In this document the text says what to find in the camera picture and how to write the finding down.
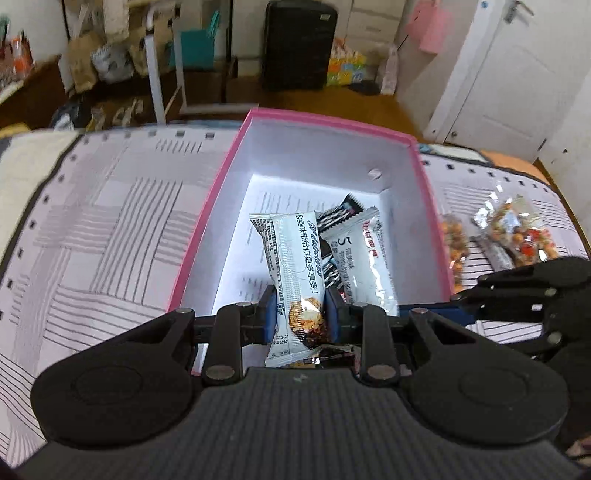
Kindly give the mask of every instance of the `teal box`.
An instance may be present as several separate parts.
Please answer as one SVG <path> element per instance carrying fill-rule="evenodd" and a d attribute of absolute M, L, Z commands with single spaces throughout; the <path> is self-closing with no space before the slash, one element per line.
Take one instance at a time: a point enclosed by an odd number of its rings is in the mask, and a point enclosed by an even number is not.
<path fill-rule="evenodd" d="M 219 12 L 213 14 L 208 29 L 187 30 L 181 32 L 181 50 L 183 67 L 213 70 L 213 57 Z M 170 44 L 170 67 L 175 66 L 174 48 Z"/>

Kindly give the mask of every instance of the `open box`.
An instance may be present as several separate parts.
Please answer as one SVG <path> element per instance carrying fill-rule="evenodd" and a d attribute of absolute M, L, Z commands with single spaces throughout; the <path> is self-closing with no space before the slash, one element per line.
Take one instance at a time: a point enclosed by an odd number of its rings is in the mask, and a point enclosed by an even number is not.
<path fill-rule="evenodd" d="M 248 215 L 325 210 L 348 193 L 381 213 L 399 303 L 448 301 L 446 250 L 413 137 L 332 117 L 253 109 L 203 206 L 170 309 L 211 315 L 229 303 L 257 302 L 271 278 Z"/>

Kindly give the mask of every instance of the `snack bar wrapper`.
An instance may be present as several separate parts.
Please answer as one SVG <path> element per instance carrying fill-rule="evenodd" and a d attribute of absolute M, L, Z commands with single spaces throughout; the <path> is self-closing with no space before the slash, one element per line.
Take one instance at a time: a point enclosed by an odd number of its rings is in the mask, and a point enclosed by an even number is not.
<path fill-rule="evenodd" d="M 262 236 L 277 289 L 277 325 L 265 365 L 281 367 L 307 358 L 327 342 L 316 214 L 252 214 L 250 218 Z"/>
<path fill-rule="evenodd" d="M 322 232 L 329 228 L 361 212 L 363 212 L 363 205 L 349 193 L 336 207 L 325 210 L 324 212 L 316 212 L 318 233 L 322 234 Z"/>
<path fill-rule="evenodd" d="M 376 207 L 322 233 L 330 245 L 348 302 L 366 302 L 398 314 L 398 301 L 386 264 L 382 225 Z"/>

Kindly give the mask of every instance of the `plastic bag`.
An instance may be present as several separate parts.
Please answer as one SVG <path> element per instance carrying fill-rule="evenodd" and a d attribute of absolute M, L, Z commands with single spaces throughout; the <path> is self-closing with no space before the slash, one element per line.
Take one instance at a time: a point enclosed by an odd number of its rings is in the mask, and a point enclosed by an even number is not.
<path fill-rule="evenodd" d="M 384 253 L 379 211 L 371 207 L 321 233 L 333 252 L 348 302 L 366 302 L 398 314 Z"/>
<path fill-rule="evenodd" d="M 336 207 L 325 210 L 324 212 L 316 212 L 318 233 L 322 234 L 329 228 L 334 227 L 337 223 L 344 222 L 360 212 L 363 212 L 363 205 L 349 193 Z"/>
<path fill-rule="evenodd" d="M 323 345 L 311 353 L 308 358 L 298 360 L 282 368 L 350 368 L 359 372 L 361 348 L 353 345 Z"/>
<path fill-rule="evenodd" d="M 407 35 L 427 53 L 438 54 L 452 26 L 451 12 L 441 7 L 441 0 L 420 0 L 406 26 Z"/>
<path fill-rule="evenodd" d="M 105 45 L 91 55 L 99 78 L 106 83 L 118 83 L 134 76 L 134 65 L 122 44 Z"/>
<path fill-rule="evenodd" d="M 390 45 L 388 58 L 382 61 L 378 67 L 375 83 L 378 84 L 382 95 L 394 95 L 398 81 L 398 46 Z"/>
<path fill-rule="evenodd" d="M 59 107 L 49 124 L 49 128 L 58 131 L 70 131 L 75 129 L 88 130 L 92 123 L 92 111 L 90 105 L 82 100 L 73 100 Z"/>
<path fill-rule="evenodd" d="M 516 267 L 558 258 L 550 232 L 530 203 L 521 195 L 503 199 L 499 194 L 493 192 L 476 212 L 475 224 L 505 248 Z"/>
<path fill-rule="evenodd" d="M 277 331 L 265 365 L 281 367 L 308 358 L 327 342 L 316 214 L 253 213 L 250 218 L 277 289 Z"/>
<path fill-rule="evenodd" d="M 452 271 L 454 290 L 457 293 L 464 290 L 464 263 L 470 255 L 468 237 L 465 234 L 462 221 L 451 214 L 443 215 L 441 231 L 449 249 L 449 268 Z"/>

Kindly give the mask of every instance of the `pink bag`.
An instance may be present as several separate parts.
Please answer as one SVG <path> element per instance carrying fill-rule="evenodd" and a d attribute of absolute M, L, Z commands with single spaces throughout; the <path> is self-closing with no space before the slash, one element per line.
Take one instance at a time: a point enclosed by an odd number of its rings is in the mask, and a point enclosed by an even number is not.
<path fill-rule="evenodd" d="M 449 32 L 452 16 L 440 4 L 441 0 L 419 0 L 406 26 L 410 39 L 427 53 L 441 52 Z"/>

